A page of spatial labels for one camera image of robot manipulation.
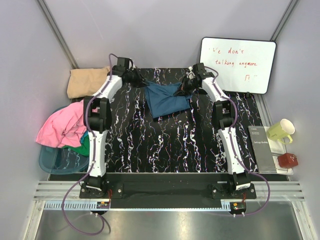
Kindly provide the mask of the blue t shirt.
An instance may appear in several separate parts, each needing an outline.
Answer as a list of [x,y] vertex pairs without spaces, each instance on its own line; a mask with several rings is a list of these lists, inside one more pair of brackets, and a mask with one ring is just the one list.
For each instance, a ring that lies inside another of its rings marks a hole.
[[153,119],[190,108],[192,95],[175,96],[181,83],[159,85],[148,82],[144,87],[145,99]]

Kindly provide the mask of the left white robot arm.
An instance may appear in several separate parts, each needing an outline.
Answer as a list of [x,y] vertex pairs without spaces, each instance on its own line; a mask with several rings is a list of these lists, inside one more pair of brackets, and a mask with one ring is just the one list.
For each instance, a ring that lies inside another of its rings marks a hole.
[[102,86],[83,99],[83,120],[89,137],[89,165],[81,185],[81,198],[104,198],[111,193],[107,183],[105,143],[112,125],[111,100],[125,84],[133,88],[148,85],[131,58],[118,57]]

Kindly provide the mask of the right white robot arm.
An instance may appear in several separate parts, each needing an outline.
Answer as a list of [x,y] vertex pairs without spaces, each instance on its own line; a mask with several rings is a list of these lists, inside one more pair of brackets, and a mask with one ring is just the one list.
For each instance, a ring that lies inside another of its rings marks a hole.
[[222,140],[229,174],[226,192],[232,198],[245,198],[250,193],[249,171],[245,168],[237,142],[236,122],[238,110],[236,104],[218,85],[219,73],[203,63],[188,68],[175,96],[188,96],[195,90],[203,89],[213,102],[211,124]]

